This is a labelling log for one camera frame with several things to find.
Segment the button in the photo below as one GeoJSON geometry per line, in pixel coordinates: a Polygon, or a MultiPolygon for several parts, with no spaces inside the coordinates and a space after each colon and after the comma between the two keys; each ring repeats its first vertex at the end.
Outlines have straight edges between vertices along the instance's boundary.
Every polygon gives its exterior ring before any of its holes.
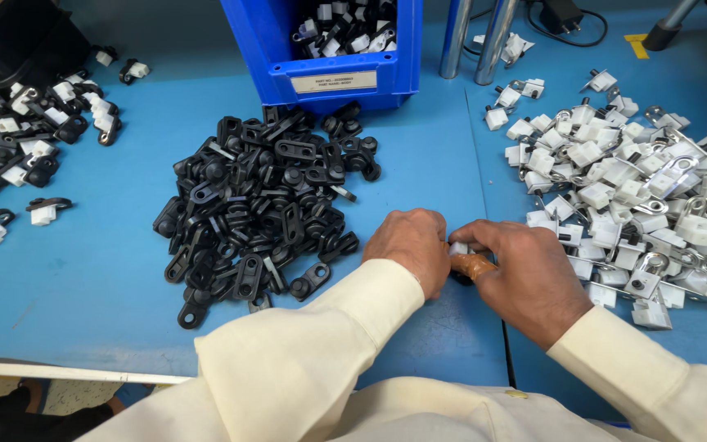
{"type": "Polygon", "coordinates": [[[528,393],[521,392],[520,390],[506,390],[505,393],[511,397],[519,397],[520,399],[528,398],[528,393]]]}

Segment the shirt cuff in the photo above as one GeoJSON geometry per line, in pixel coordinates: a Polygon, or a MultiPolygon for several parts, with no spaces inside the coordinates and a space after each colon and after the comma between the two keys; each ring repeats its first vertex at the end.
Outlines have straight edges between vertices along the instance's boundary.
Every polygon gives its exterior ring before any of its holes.
{"type": "Polygon", "coordinates": [[[344,311],[365,329],[380,352],[423,304],[424,291],[408,269],[391,259],[369,259],[304,308],[344,311]]]}
{"type": "Polygon", "coordinates": [[[689,370],[683,359],[598,305],[547,355],[627,417],[657,407],[689,370]]]}

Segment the left hand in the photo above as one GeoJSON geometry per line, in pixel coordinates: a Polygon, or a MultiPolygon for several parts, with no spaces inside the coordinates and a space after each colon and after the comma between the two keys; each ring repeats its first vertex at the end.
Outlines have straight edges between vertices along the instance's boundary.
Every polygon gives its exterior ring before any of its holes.
{"type": "Polygon", "coordinates": [[[424,208],[395,210],[367,241],[361,262],[391,259],[417,277],[424,299],[435,299],[451,268],[445,239],[446,220],[440,213],[424,208]]]}

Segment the power adapter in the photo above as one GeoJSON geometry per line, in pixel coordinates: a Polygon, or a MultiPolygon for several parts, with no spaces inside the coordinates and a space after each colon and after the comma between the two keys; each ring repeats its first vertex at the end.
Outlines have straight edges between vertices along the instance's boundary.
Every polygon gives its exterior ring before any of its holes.
{"type": "Polygon", "coordinates": [[[583,12],[572,0],[545,0],[539,14],[539,21],[552,34],[569,34],[573,29],[580,31],[583,12]]]}

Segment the bin label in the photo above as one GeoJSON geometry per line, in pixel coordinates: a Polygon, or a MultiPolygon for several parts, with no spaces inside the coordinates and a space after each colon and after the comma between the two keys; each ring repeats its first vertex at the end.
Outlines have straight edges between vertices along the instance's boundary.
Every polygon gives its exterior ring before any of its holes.
{"type": "Polygon", "coordinates": [[[376,71],[344,72],[342,74],[307,75],[292,77],[297,94],[325,90],[372,89],[378,86],[376,71]]]}

